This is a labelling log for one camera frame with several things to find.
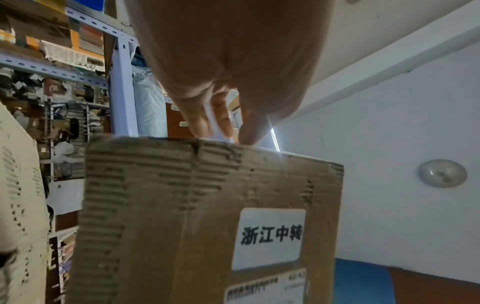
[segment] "light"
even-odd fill
[[[422,164],[418,175],[425,184],[437,188],[460,186],[468,177],[465,167],[447,159],[436,159]]]
[[[271,138],[273,139],[273,144],[275,145],[275,150],[280,152],[279,142],[277,141],[277,137],[275,136],[275,131],[273,128],[270,130],[270,134]]]

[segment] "paper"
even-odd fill
[[[305,214],[304,209],[243,209],[231,268],[241,270],[297,260]]]
[[[302,304],[305,268],[229,286],[224,304]]]

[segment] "label with chinese characters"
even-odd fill
[[[302,304],[305,268],[229,286],[224,304]]]
[[[305,214],[304,209],[243,209],[231,268],[241,270],[297,260]]]

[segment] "skin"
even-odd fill
[[[233,135],[226,97],[240,92],[240,143],[253,145],[300,106],[317,66],[333,0],[127,0],[148,66],[197,137],[211,103]]]

